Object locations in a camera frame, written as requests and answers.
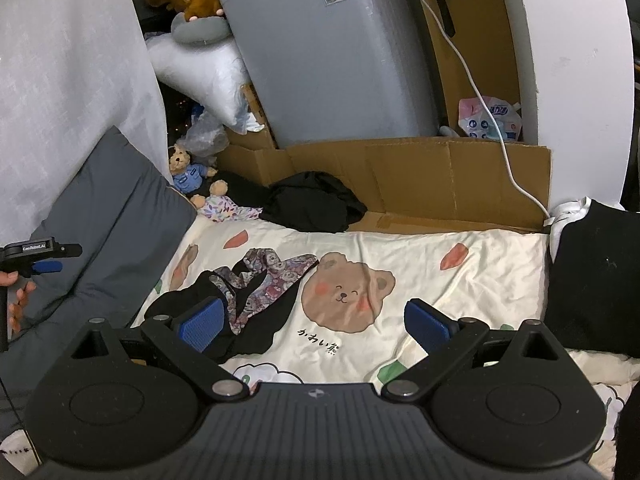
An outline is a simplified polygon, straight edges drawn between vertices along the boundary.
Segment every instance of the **pink package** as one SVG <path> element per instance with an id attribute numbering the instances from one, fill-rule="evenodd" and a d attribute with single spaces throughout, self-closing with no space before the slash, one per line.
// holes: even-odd
<path id="1" fill-rule="evenodd" d="M 507 101 L 495 97 L 482 96 L 494 116 L 504 140 L 518 140 L 522 129 L 522 118 Z M 480 99 L 460 99 L 458 105 L 458 125 L 469 136 L 479 139 L 498 140 L 494 124 L 482 108 Z"/>

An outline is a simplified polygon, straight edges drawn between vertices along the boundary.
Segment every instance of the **white curtain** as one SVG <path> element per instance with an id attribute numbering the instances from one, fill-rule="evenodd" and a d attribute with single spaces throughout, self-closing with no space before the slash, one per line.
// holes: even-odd
<path id="1" fill-rule="evenodd" d="M 170 178 L 132 1 L 0 0 L 0 247 L 30 236 L 112 125 Z"/>

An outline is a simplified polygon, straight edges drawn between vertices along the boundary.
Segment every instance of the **blue shirt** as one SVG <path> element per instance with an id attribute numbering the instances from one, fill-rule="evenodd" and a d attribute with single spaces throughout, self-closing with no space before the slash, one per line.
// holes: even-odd
<path id="1" fill-rule="evenodd" d="M 207 168 L 202 164 L 190 164 L 184 173 L 174 175 L 174 186 L 181 193 L 196 191 L 202 186 L 202 178 L 207 176 Z"/>

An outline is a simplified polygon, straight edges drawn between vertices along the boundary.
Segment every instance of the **gray pillow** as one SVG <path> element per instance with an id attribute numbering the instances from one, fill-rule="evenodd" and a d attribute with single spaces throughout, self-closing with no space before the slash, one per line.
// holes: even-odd
<path id="1" fill-rule="evenodd" d="M 171 34 L 177 43 L 201 45 L 224 40 L 231 29 L 225 18 L 211 16 L 186 22 L 184 12 L 180 12 L 171 23 Z"/>
<path id="2" fill-rule="evenodd" d="M 0 360 L 18 412 L 92 317 L 130 324 L 195 219 L 193 205 L 117 130 L 110 128 L 32 239 L 79 243 L 82 256 L 34 278 L 24 329 Z M 0 398 L 0 438 L 16 428 Z"/>

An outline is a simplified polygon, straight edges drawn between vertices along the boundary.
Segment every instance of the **white cable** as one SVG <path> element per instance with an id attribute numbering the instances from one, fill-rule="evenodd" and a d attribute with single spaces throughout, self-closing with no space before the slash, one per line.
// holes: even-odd
<path id="1" fill-rule="evenodd" d="M 445 39 L 445 41 L 447 43 L 449 43 L 449 46 L 453 49 L 453 52 L 455 52 L 456 55 L 458 56 L 458 59 L 460 60 L 460 63 L 462 63 L 462 66 L 465 69 L 466 77 L 469 79 L 469 82 L 471 83 L 471 86 L 474 89 L 474 92 L 478 96 L 478 99 L 480 99 L 480 104 L 482 105 L 482 108 L 484 108 L 484 111 L 487 113 L 487 115 L 489 115 L 489 119 L 494 125 L 495 131 L 498 134 L 498 139 L 500 140 L 500 145 L 502 147 L 502 156 L 504 157 L 504 162 L 505 162 L 505 164 L 507 166 L 507 173 L 509 174 L 509 180 L 511 181 L 511 184 L 513 185 L 513 187 L 515 189 L 517 189 L 520 193 L 522 193 L 529 200 L 531 200 L 534 204 L 536 204 L 540 209 L 542 209 L 542 211 L 545 214 L 545 218 L 549 218 L 550 217 L 549 216 L 549 211 L 546 210 L 546 208 L 542 205 L 540 200 L 538 200 L 536 197 L 534 197 L 531 193 L 529 193 L 526 190 L 522 189 L 518 185 L 518 183 L 515 181 L 515 179 L 513 177 L 513 173 L 511 173 L 511 164 L 509 163 L 509 155 L 507 155 L 507 148 L 504 145 L 504 139 L 502 138 L 502 134 L 500 132 L 500 128 L 498 127 L 498 123 L 495 121 L 494 115 L 491 113 L 491 110 L 489 110 L 488 106 L 484 102 L 484 99 L 482 98 L 482 94 L 478 90 L 478 86 L 476 86 L 476 82 L 474 81 L 473 77 L 471 76 L 471 70 L 469 70 L 469 67 L 466 64 L 465 58 L 462 57 L 462 54 L 460 54 L 460 51 L 456 48 L 456 46 L 453 44 L 453 42 L 451 41 L 451 39 L 449 38 L 447 33 L 444 31 L 444 28 L 442 27 L 442 24 L 440 23 L 440 19 L 438 18 L 436 13 L 433 11 L 433 9 L 431 9 L 431 6 L 427 3 L 426 0 L 420 0 L 420 1 L 422 2 L 422 4 L 425 7 L 427 7 L 429 12 L 433 16 L 433 19 L 435 20 L 436 25 L 438 25 L 438 28 L 440 29 L 440 33 L 442 34 L 442 37 Z"/>

